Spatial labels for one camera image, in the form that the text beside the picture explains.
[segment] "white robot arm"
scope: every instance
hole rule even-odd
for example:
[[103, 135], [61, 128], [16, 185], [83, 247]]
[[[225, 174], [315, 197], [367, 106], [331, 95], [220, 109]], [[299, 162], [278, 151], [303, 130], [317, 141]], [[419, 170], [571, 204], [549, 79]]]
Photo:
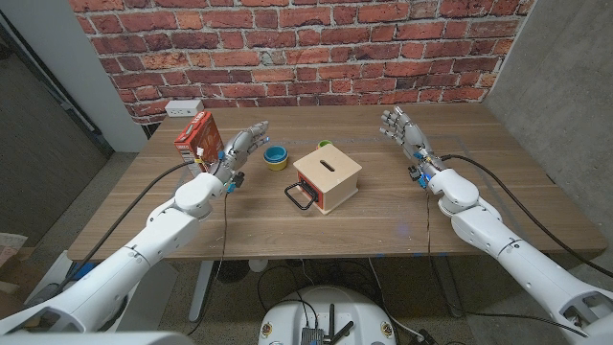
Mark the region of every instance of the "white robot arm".
[[613, 336], [613, 293], [585, 284], [513, 233], [496, 209], [479, 197], [477, 187], [447, 168], [421, 130], [399, 107], [381, 116], [381, 132], [395, 139], [404, 153], [417, 159], [411, 177], [422, 188], [443, 196], [439, 208], [451, 218], [455, 233], [488, 253], [559, 324], [572, 344], [610, 342]]
[[113, 320], [124, 297], [148, 270], [190, 242], [199, 222], [213, 211], [209, 200], [242, 183], [238, 169], [247, 156], [268, 142], [268, 122], [241, 131], [226, 145], [210, 172], [181, 186], [156, 208], [146, 227], [126, 245], [58, 296], [0, 321], [0, 334], [31, 332], [96, 332]]

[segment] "wooden table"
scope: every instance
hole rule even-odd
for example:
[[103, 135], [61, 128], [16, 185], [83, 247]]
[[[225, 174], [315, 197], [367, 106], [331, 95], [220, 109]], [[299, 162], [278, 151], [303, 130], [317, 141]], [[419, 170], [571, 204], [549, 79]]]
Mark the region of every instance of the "wooden table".
[[[438, 155], [459, 153], [496, 173], [517, 197], [561, 240], [578, 251], [600, 251], [606, 240], [573, 202], [532, 160], [505, 128], [479, 104], [411, 104], [402, 107], [428, 136]], [[271, 172], [258, 149], [241, 169], [242, 187], [228, 197], [225, 258], [286, 259], [412, 256], [427, 252], [426, 193], [409, 178], [411, 164], [395, 142], [379, 133], [380, 115], [392, 106], [318, 106], [214, 109], [224, 142], [239, 130], [268, 120], [270, 145], [289, 151], [289, 164]], [[190, 119], [168, 118], [106, 198], [68, 251], [81, 260], [125, 207], [159, 173], [182, 161], [172, 141]], [[291, 163], [323, 139], [360, 164], [359, 192], [329, 215], [299, 210], [284, 188], [296, 182]], [[517, 208], [495, 182], [463, 161], [445, 162], [475, 183], [482, 197], [502, 214], [519, 236], [545, 252], [561, 248]], [[108, 257], [143, 229], [149, 212], [190, 180], [187, 169], [159, 182], [125, 218], [94, 256]], [[430, 197], [432, 252], [482, 254], [464, 243]], [[212, 202], [214, 214], [200, 234], [168, 259], [218, 260], [223, 245], [223, 200]]]

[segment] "concrete wall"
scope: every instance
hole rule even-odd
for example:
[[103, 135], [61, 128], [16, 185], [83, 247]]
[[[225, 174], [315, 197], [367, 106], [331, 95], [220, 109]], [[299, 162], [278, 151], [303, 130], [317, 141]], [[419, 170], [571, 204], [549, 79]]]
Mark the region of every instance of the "concrete wall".
[[145, 133], [130, 120], [66, 0], [3, 0], [0, 9], [115, 151], [145, 145]]

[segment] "black cable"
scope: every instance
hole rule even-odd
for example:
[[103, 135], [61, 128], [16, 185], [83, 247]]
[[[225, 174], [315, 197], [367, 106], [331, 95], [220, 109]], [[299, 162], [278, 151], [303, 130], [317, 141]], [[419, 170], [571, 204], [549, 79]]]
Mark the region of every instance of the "black cable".
[[[221, 270], [221, 264], [223, 263], [223, 257], [226, 255], [227, 234], [228, 234], [228, 194], [226, 193], [226, 196], [223, 198], [223, 247], [221, 248], [221, 260], [219, 261], [219, 266], [217, 267], [217, 273], [215, 275], [215, 278], [213, 278], [213, 282], [211, 283], [211, 295], [213, 295], [213, 287], [215, 286], [215, 283], [217, 282], [217, 276], [219, 275], [219, 271]], [[204, 320], [204, 315], [206, 314], [206, 312], [207, 312], [206, 309], [202, 311], [202, 316], [200, 316], [200, 320], [198, 320], [198, 323], [195, 325], [195, 327], [192, 328], [192, 330], [187, 333], [187, 336], [192, 335], [195, 332], [195, 330], [197, 330], [198, 327], [200, 327], [200, 325], [202, 324], [202, 320]]]
[[536, 224], [536, 226], [538, 226], [541, 230], [543, 230], [543, 232], [545, 234], [547, 234], [547, 236], [549, 236], [552, 240], [554, 240], [554, 242], [556, 242], [559, 246], [561, 246], [562, 248], [564, 248], [564, 250], [566, 250], [568, 253], [570, 253], [572, 256], [574, 256], [577, 260], [581, 261], [582, 263], [589, 265], [590, 267], [598, 270], [600, 273], [607, 275], [610, 278], [613, 278], [613, 272], [611, 272], [610, 270], [594, 264], [592, 262], [590, 262], [589, 260], [583, 258], [578, 252], [576, 252], [575, 250], [573, 250], [571, 247], [569, 247], [568, 245], [566, 245], [566, 243], [564, 243], [562, 240], [560, 240], [559, 238], [556, 237], [556, 235], [552, 234], [547, 227], [545, 227], [545, 225], [543, 225], [540, 221], [538, 221], [538, 219], [536, 219], [535, 216], [533, 216], [532, 213], [530, 213], [530, 211], [528, 211], [528, 209], [526, 208], [526, 206], [524, 206], [521, 201], [519, 201], [519, 199], [517, 197], [515, 197], [515, 195], [509, 190], [509, 188], [507, 188], [507, 186], [505, 186], [505, 184], [500, 180], [500, 178], [498, 178], [498, 176], [496, 176], [493, 172], [491, 172], [488, 168], [484, 167], [483, 165], [477, 163], [476, 161], [468, 158], [468, 157], [464, 157], [462, 155], [459, 154], [447, 154], [444, 155], [443, 157], [441, 157], [441, 160], [447, 160], [450, 158], [458, 158], [458, 159], [462, 159], [470, 164], [473, 164], [475, 166], [477, 166], [479, 169], [481, 169], [482, 171], [486, 172], [489, 176], [491, 176], [491, 178], [493, 178], [500, 187], [502, 187], [502, 189], [511, 197], [511, 199], [517, 204], [517, 206], [519, 206], [519, 208], [524, 211], [524, 213], [526, 214], [526, 216], [528, 216], [528, 218], [530, 218], [530, 220], [532, 222], [534, 222], [534, 224]]
[[535, 321], [540, 321], [540, 322], [544, 322], [544, 323], [548, 323], [550, 325], [554, 325], [557, 327], [560, 327], [564, 330], [570, 331], [572, 333], [581, 335], [582, 337], [587, 337], [586, 334], [579, 332], [571, 327], [568, 327], [566, 325], [562, 325], [557, 323], [556, 321], [552, 321], [543, 317], [538, 317], [538, 316], [531, 316], [531, 315], [518, 315], [518, 314], [510, 314], [510, 313], [490, 313], [490, 312], [476, 312], [476, 311], [468, 311], [465, 310], [462, 307], [457, 307], [454, 304], [452, 304], [451, 302], [449, 302], [447, 300], [447, 297], [444, 295], [443, 292], [443, 287], [441, 286], [441, 276], [439, 274], [439, 270], [436, 268], [436, 266], [434, 265], [434, 262], [432, 260], [432, 253], [430, 250], [430, 194], [428, 194], [426, 192], [426, 214], [427, 214], [427, 222], [426, 222], [426, 231], [428, 233], [428, 261], [430, 262], [430, 269], [432, 270], [432, 274], [435, 276], [434, 280], [435, 283], [439, 289], [439, 294], [441, 295], [441, 297], [443, 298], [444, 302], [450, 307], [453, 308], [456, 311], [461, 311], [465, 314], [469, 314], [469, 315], [476, 315], [476, 316], [486, 316], [486, 317], [509, 317], [509, 318], [523, 318], [523, 319], [530, 319], [530, 320], [535, 320]]
[[177, 164], [174, 167], [168, 169], [165, 172], [162, 172], [159, 176], [155, 177], [155, 179], [153, 181], [151, 181], [148, 186], [146, 186], [144, 188], [144, 190], [134, 199], [134, 201], [132, 201], [132, 203], [127, 206], [127, 208], [124, 210], [124, 212], [117, 218], [117, 220], [115, 220], [115, 222], [113, 223], [113, 225], [111, 225], [111, 227], [106, 230], [106, 233], [102, 236], [102, 238], [98, 241], [98, 243], [96, 243], [96, 245], [94, 245], [94, 247], [89, 251], [89, 253], [87, 253], [87, 255], [85, 256], [85, 258], [80, 262], [80, 264], [75, 267], [75, 269], [66, 276], [66, 278], [64, 278], [64, 280], [59, 284], [59, 286], [57, 286], [56, 290], [54, 291], [53, 295], [56, 296], [59, 293], [61, 293], [64, 288], [66, 287], [66, 285], [73, 279], [75, 278], [75, 276], [77, 275], [77, 273], [83, 268], [83, 266], [85, 264], [87, 264], [87, 262], [89, 262], [89, 260], [94, 256], [94, 254], [96, 254], [96, 252], [98, 251], [98, 249], [100, 249], [100, 247], [102, 247], [102, 245], [104, 244], [104, 242], [106, 242], [106, 240], [108, 239], [109, 236], [111, 236], [111, 234], [113, 233], [113, 231], [115, 231], [115, 229], [117, 228], [117, 226], [119, 226], [119, 224], [122, 222], [122, 220], [124, 220], [125, 216], [127, 216], [127, 214], [132, 211], [132, 209], [134, 208], [134, 206], [136, 206], [136, 204], [143, 198], [143, 196], [145, 196], [145, 194], [156, 184], [158, 183], [162, 178], [164, 178], [166, 175], [168, 175], [169, 173], [172, 173], [182, 167], [185, 167], [187, 165], [190, 165], [191, 163], [193, 163], [193, 161], [187, 161], [187, 162], [183, 162], [181, 164]]

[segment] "black handle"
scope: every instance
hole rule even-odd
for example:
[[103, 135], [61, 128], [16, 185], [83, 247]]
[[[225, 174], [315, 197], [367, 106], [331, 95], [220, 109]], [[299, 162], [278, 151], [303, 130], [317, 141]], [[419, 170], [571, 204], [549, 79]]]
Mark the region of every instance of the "black handle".
[[[306, 206], [303, 206], [300, 204], [300, 202], [298, 202], [298, 200], [296, 200], [292, 195], [289, 194], [289, 190], [294, 188], [294, 187], [298, 187], [300, 186], [303, 191], [305, 191], [307, 194], [310, 195], [310, 201], [308, 202], [308, 204]], [[307, 185], [307, 183], [304, 180], [301, 180], [299, 182], [294, 183], [291, 186], [288, 186], [287, 188], [285, 188], [285, 195], [287, 197], [289, 197], [290, 200], [292, 200], [296, 206], [298, 206], [299, 209], [301, 210], [308, 210], [308, 208], [310, 207], [310, 205], [313, 204], [313, 202], [317, 201], [317, 192], [313, 191], [309, 185]]]

